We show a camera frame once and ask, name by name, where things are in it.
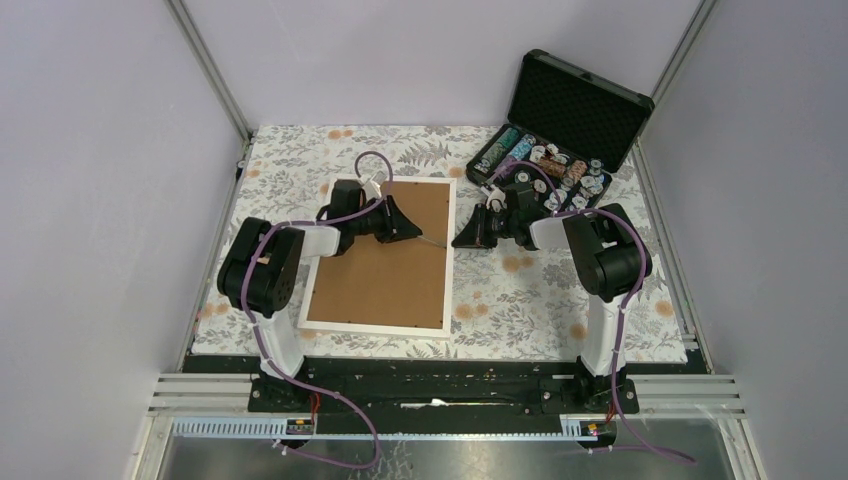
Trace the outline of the yellow handled screwdriver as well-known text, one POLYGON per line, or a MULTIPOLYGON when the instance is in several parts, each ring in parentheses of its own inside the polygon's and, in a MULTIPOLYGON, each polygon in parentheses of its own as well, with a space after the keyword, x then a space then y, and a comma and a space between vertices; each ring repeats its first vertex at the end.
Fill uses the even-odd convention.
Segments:
POLYGON ((434 245, 438 248, 446 249, 448 247, 448 245, 446 243, 438 241, 438 240, 431 239, 431 238, 429 238, 425 235, 419 235, 417 238, 422 240, 422 241, 425 241, 429 244, 432 244, 432 245, 434 245))

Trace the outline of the white picture frame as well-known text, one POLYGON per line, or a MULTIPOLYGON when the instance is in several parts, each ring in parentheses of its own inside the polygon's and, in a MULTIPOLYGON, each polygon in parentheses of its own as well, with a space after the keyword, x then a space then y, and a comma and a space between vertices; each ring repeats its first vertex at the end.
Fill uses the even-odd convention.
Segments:
POLYGON ((400 210, 438 248, 418 238, 381 244, 355 239, 342 256, 313 258, 297 325, 302 330, 405 338, 446 339, 453 295, 457 182, 453 178, 396 178, 400 210))

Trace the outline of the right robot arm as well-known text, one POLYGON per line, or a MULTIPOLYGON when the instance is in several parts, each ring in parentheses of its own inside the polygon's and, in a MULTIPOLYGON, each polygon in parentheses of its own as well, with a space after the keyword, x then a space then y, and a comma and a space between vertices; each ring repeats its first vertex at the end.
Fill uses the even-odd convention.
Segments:
POLYGON ((528 184, 507 186, 477 204, 452 246, 492 249, 501 239, 527 250, 570 251, 590 301, 573 396, 583 410, 601 410, 625 382, 627 307, 652 269, 644 242, 621 205, 554 213, 528 184))

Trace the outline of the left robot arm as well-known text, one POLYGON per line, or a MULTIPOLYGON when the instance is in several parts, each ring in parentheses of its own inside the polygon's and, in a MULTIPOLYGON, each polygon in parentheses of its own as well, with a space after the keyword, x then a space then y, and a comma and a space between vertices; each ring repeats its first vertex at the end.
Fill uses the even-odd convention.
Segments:
POLYGON ((279 224, 245 219, 221 265, 217 289, 247 314, 260 354, 260 369, 276 377, 272 398, 288 411, 309 401, 310 385, 297 374, 305 356, 287 306, 305 258, 345 254, 359 236, 383 244, 422 235, 380 180, 338 180, 317 218, 279 224))

